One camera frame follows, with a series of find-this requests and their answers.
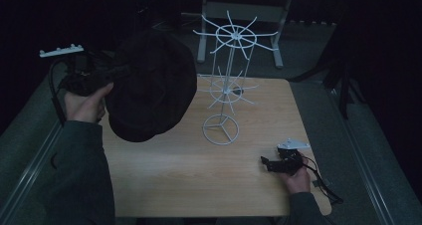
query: dark background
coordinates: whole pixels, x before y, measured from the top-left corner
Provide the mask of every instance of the dark background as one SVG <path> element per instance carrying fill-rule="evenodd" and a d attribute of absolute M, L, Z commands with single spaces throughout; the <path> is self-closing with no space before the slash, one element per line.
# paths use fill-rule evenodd
<path fill-rule="evenodd" d="M 420 2 L 294 0 L 288 18 L 337 24 L 326 51 L 352 61 L 352 75 L 419 199 Z M 180 12 L 200 11 L 201 0 L 0 0 L 0 132 L 48 73 L 51 59 L 41 60 L 39 50 L 72 43 L 113 50 L 155 22 L 165 19 L 177 28 Z"/>

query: hat display stand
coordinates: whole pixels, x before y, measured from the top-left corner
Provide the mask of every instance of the hat display stand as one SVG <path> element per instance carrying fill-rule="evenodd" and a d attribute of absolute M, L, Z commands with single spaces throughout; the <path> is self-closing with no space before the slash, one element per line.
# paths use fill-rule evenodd
<path fill-rule="evenodd" d="M 229 12 L 227 12 L 227 18 L 230 24 L 219 26 L 202 16 L 202 19 L 205 22 L 217 28 L 216 32 L 214 34 L 210 34 L 196 32 L 195 30 L 193 31 L 195 34 L 200 36 L 212 36 L 216 38 L 215 50 L 210 52 L 214 55 L 212 73 L 209 77 L 199 75 L 202 79 L 210 83 L 210 87 L 208 90 L 198 91 L 209 92 L 214 99 L 214 102 L 211 104 L 209 109 L 217 103 L 221 103 L 220 113 L 208 117 L 202 126 L 202 131 L 205 137 L 210 142 L 217 145 L 230 144 L 236 140 L 239 135 L 239 125 L 233 117 L 224 113 L 225 106 L 229 105 L 232 114 L 235 114 L 233 103 L 242 100 L 249 104 L 253 104 L 253 102 L 244 98 L 243 93 L 245 90 L 257 87 L 244 87 L 254 47 L 259 46 L 267 50 L 275 50 L 257 43 L 258 37 L 271 37 L 277 34 L 277 32 L 273 34 L 255 34 L 252 30 L 250 30 L 249 28 L 255 23 L 257 17 L 255 17 L 255 19 L 246 27 L 233 24 Z M 224 47 L 228 47 L 230 50 L 225 75 L 221 73 L 220 67 L 216 67 L 217 54 L 220 49 Z M 242 70 L 236 77 L 232 78 L 231 73 L 236 50 L 242 51 L 243 56 L 246 59 L 246 66 L 245 71 Z"/>

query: white bracket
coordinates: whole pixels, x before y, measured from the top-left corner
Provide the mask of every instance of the white bracket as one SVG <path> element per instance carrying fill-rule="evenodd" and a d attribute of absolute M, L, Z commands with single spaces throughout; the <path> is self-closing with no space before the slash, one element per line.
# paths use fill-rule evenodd
<path fill-rule="evenodd" d="M 279 143 L 277 148 L 296 149 L 296 148 L 310 148 L 311 145 L 296 139 L 288 138 L 288 140 Z"/>
<path fill-rule="evenodd" d="M 72 44 L 69 48 L 57 48 L 55 51 L 51 52 L 44 52 L 43 50 L 40 51 L 40 58 L 47 58 L 47 57 L 53 57 L 58 55 L 64 55 L 64 54 L 71 54 L 71 53 L 77 53 L 82 52 L 84 48 L 81 45 L 75 46 L 75 44 Z"/>

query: person's left hand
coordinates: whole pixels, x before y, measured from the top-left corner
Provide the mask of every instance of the person's left hand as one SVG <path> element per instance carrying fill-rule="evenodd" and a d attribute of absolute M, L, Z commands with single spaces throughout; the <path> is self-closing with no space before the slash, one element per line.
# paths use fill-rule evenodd
<path fill-rule="evenodd" d="M 102 99 L 111 91 L 112 86 L 113 84 L 108 84 L 88 97 L 67 92 L 65 94 L 67 119 L 92 123 L 99 121 L 106 114 Z"/>

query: gray floor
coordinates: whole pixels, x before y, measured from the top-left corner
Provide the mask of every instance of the gray floor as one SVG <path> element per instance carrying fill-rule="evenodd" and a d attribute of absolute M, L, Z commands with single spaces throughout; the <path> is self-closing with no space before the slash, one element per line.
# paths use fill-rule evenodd
<path fill-rule="evenodd" d="M 187 25 L 175 36 L 196 56 L 199 38 L 192 29 L 198 30 L 198 25 Z M 259 30 L 263 29 L 271 30 L 271 26 Z M 276 69 L 272 54 L 257 48 L 248 75 L 285 79 L 307 71 L 316 64 L 333 30 L 334 26 L 326 25 L 287 25 L 280 42 L 285 67 Z M 213 40 L 209 40 L 208 50 L 213 48 Z M 208 55 L 204 64 L 198 64 L 198 73 L 209 73 L 211 65 L 212 56 Z M 354 104 L 347 106 L 349 120 L 344 120 L 336 107 L 338 96 L 321 85 L 323 76 L 321 73 L 291 86 L 320 173 L 329 187 L 344 199 L 343 204 L 332 207 L 329 219 L 335 224 L 422 224 L 421 204 L 369 107 L 354 100 Z M 0 202 L 3 205 L 54 122 L 55 114 L 44 82 L 0 138 Z M 37 188 L 52 172 L 49 165 L 44 166 L 20 205 L 13 224 L 42 224 L 44 212 L 37 202 Z M 116 220 L 117 224 L 135 223 L 133 218 Z"/>

